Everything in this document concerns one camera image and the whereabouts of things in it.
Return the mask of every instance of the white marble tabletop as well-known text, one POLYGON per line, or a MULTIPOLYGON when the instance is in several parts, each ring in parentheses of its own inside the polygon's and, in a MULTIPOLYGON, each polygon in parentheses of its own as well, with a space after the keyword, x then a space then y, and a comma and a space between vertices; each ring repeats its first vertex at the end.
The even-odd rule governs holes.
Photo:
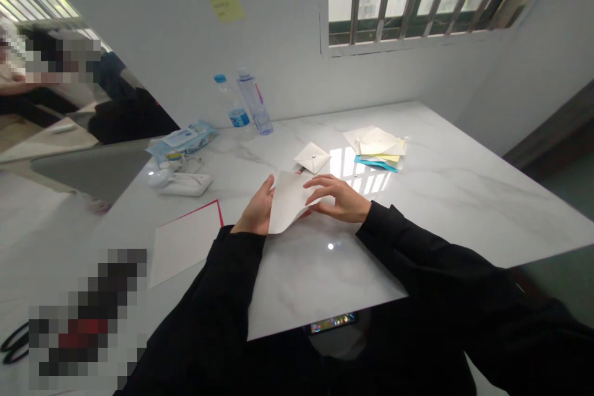
MULTIPOLYGON (((202 197, 156 194, 146 184, 154 169, 147 165, 88 243, 65 246, 47 262, 45 276, 32 284, 35 301, 63 304, 65 292, 80 288, 79 277, 96 273, 107 248, 148 249, 150 268, 155 228, 215 199, 225 224, 235 223, 269 173, 298 168, 293 159, 310 141, 332 155, 325 172, 497 266, 594 243, 594 223, 420 103, 277 121, 274 128, 242 143, 230 137, 232 129, 223 130, 202 149, 200 172, 214 177, 202 197), (342 132, 371 125, 410 138, 403 171, 353 163, 342 132)), ((406 296, 355 238, 358 227, 312 215, 269 236, 249 308, 250 340, 406 296)), ((132 351, 138 334, 150 335, 203 265, 139 292, 119 325, 118 346, 132 351)))

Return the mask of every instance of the wet wipes pack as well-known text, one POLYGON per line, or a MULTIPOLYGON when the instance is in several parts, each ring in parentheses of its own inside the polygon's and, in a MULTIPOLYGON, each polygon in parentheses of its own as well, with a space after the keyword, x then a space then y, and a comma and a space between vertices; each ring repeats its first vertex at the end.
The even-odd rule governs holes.
POLYGON ((203 121, 191 124, 189 127, 174 131, 156 144, 147 148, 157 164, 180 158, 181 155, 191 155, 207 145, 217 131, 203 121))

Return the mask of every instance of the water bottle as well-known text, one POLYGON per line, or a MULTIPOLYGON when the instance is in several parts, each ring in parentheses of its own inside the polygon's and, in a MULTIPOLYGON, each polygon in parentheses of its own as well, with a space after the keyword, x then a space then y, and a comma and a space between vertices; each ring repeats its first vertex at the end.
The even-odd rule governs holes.
POLYGON ((220 98, 233 127, 235 130, 236 137, 239 140, 250 140, 256 134, 249 123, 249 116, 240 102, 239 97, 230 89, 227 84, 227 78, 223 74, 217 74, 215 76, 215 82, 218 85, 220 91, 220 98))
POLYGON ((258 128, 260 134, 267 135, 272 133, 274 128, 272 128, 270 116, 264 106, 262 94, 260 94, 256 80, 248 73, 246 68, 239 69, 237 85, 239 85, 239 91, 241 91, 243 98, 246 100, 247 106, 252 113, 252 118, 254 118, 254 124, 256 124, 256 128, 258 128))

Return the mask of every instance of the white paper with red border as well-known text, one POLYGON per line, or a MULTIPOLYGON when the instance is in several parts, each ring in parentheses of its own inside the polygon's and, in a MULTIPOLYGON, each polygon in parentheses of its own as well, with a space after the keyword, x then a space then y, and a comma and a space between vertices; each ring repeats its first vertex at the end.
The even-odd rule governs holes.
POLYGON ((205 260, 221 227, 223 216, 218 200, 159 226, 155 230, 148 287, 205 260))

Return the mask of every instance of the finger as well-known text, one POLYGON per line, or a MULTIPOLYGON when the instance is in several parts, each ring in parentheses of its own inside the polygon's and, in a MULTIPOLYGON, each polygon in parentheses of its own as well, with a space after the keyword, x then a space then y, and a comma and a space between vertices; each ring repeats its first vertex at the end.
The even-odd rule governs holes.
POLYGON ((336 217, 338 215, 338 210, 335 206, 323 202, 311 205, 309 206, 309 209, 312 212, 323 213, 324 215, 328 215, 330 217, 336 217))
POLYGON ((328 178, 328 179, 334 179, 334 180, 338 181, 338 178, 330 173, 324 173, 321 175, 314 176, 314 179, 316 179, 316 178, 328 178))
POLYGON ((262 187, 260 187, 260 189, 256 193, 268 195, 270 193, 270 188, 272 187, 272 184, 274 184, 274 175, 271 173, 270 175, 268 175, 268 178, 266 178, 266 181, 264 181, 262 187))
POLYGON ((317 200, 318 198, 322 198, 328 195, 334 196, 335 188, 333 186, 330 187, 320 187, 319 189, 314 190, 308 200, 305 202, 305 205, 308 206, 309 203, 312 201, 317 200))
POLYGON ((337 179, 330 179, 330 178, 312 178, 308 182, 303 185, 304 189, 309 189, 311 186, 331 186, 335 184, 338 180, 337 179))
POLYGON ((297 219, 298 219, 298 220, 300 220, 300 219, 302 219, 302 218, 306 218, 306 217, 308 217, 308 216, 310 216, 310 215, 311 215, 311 210, 307 209, 307 210, 306 210, 305 212, 303 212, 303 213, 302 213, 302 214, 299 216, 299 218, 297 218, 297 219))

